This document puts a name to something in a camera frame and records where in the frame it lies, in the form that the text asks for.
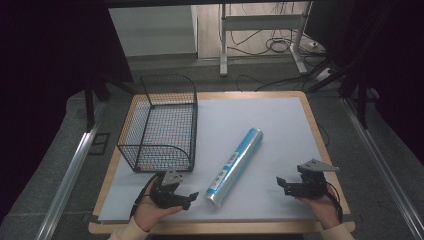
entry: metal mesh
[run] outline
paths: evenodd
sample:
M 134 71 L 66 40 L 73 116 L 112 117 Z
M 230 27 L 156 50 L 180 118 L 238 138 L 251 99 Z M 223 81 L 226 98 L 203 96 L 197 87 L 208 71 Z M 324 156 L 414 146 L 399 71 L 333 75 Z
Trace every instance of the metal mesh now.
M 180 75 L 142 77 L 122 128 L 118 148 L 134 172 L 192 171 L 197 94 Z

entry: wooden board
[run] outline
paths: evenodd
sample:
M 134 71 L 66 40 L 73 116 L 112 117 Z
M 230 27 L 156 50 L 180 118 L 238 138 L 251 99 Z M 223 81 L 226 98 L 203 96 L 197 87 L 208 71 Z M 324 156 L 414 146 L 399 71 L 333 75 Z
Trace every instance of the wooden board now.
M 309 126 L 311 128 L 313 137 L 315 139 L 316 145 L 319 149 L 319 154 L 321 159 L 324 162 L 330 163 L 328 153 L 325 149 L 324 143 L 321 139 L 318 127 L 316 126 L 315 120 L 312 115 L 312 111 L 309 107 L 309 104 L 306 100 L 306 97 L 301 92 L 230 92 L 230 93 L 199 93 L 198 98 L 201 99 L 252 99 L 252 98 L 287 98 L 287 97 L 296 97 L 299 98 L 305 115 L 307 117 Z M 115 150 L 115 153 L 112 157 L 110 167 L 108 169 L 107 176 L 105 178 L 105 182 L 103 184 L 101 193 L 99 195 L 98 202 L 96 204 L 96 208 L 93 212 L 93 215 L 99 215 L 104 200 L 107 196 L 109 188 L 113 181 L 113 176 L 116 171 L 116 167 L 118 165 L 120 159 L 119 151 Z M 328 178 L 330 181 L 339 189 L 339 193 L 341 196 L 341 203 L 344 208 L 345 214 L 350 214 L 350 210 L 346 204 L 344 199 L 343 192 L 340 190 L 340 186 L 338 184 L 337 178 L 335 174 L 328 174 Z M 120 224 L 90 224 L 89 230 L 92 233 L 110 233 L 116 227 L 122 226 Z M 349 223 L 349 227 L 351 230 L 354 229 L 354 223 Z M 318 223 L 308 220 L 268 220 L 268 221 L 258 221 L 255 223 L 246 222 L 246 221 L 236 221 L 236 222 L 163 222 L 158 224 L 152 232 L 161 233 L 161 234 L 204 234 L 204 233 L 237 233 L 237 232 L 246 232 L 246 233 L 301 233 L 301 232 L 313 232 L 319 231 L 320 226 Z

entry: blue and silver can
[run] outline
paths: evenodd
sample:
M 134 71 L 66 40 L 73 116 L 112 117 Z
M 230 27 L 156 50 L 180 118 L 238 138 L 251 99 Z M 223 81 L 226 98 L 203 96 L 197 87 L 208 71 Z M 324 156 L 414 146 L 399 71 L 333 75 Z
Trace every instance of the blue and silver can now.
M 231 155 L 225 166 L 216 176 L 206 191 L 206 199 L 216 207 L 220 207 L 231 187 L 240 177 L 263 139 L 263 133 L 257 128 L 251 128 L 243 141 Z

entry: wooden table edge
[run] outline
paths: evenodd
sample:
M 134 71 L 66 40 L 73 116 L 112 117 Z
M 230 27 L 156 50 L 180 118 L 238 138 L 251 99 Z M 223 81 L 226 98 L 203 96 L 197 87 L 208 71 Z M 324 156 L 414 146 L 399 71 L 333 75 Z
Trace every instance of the wooden table edge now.
M 311 127 L 312 134 L 316 141 L 319 153 L 324 162 L 332 164 L 328 155 L 325 144 L 321 138 L 318 126 L 315 122 L 315 118 L 312 113 L 312 109 L 306 98 L 306 95 L 300 91 L 284 91 L 284 92 L 199 92 L 197 98 L 199 100 L 208 99 L 252 99 L 252 98 L 287 98 L 297 97 L 300 99 L 306 118 L 308 119 L 309 126 Z M 106 172 L 105 180 L 103 181 L 102 188 L 99 193 L 96 205 L 93 210 L 94 216 L 99 216 L 100 211 L 103 207 L 104 200 L 109 193 L 110 186 L 112 185 L 113 176 L 115 175 L 118 167 L 121 153 L 118 148 L 112 154 L 112 158 Z M 350 214 L 350 209 L 347 205 L 346 198 L 341 189 L 340 183 L 335 173 L 327 173 L 330 178 L 330 182 L 337 188 L 341 206 L 344 214 Z M 350 231 L 355 229 L 355 223 L 353 221 L 345 222 Z M 125 226 L 122 224 L 102 224 L 90 222 L 88 229 L 93 234 L 109 234 L 114 229 Z M 314 221 L 264 221 L 264 222 L 172 222 L 172 223 L 159 223 L 155 228 L 151 230 L 151 233 L 156 234 L 234 234 L 234 233 L 306 233 L 306 232 L 318 232 L 322 228 L 318 222 Z

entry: sleeve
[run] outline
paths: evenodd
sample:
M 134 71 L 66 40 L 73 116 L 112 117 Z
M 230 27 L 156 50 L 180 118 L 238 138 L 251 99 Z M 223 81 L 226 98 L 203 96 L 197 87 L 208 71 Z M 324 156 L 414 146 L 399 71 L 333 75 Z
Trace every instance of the sleeve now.
M 144 240 L 148 235 L 149 233 L 141 230 L 132 217 L 127 226 L 113 231 L 109 240 Z
M 333 227 L 321 232 L 321 236 L 324 240 L 354 240 L 352 234 L 346 227 L 346 224 L 342 223 L 337 227 Z

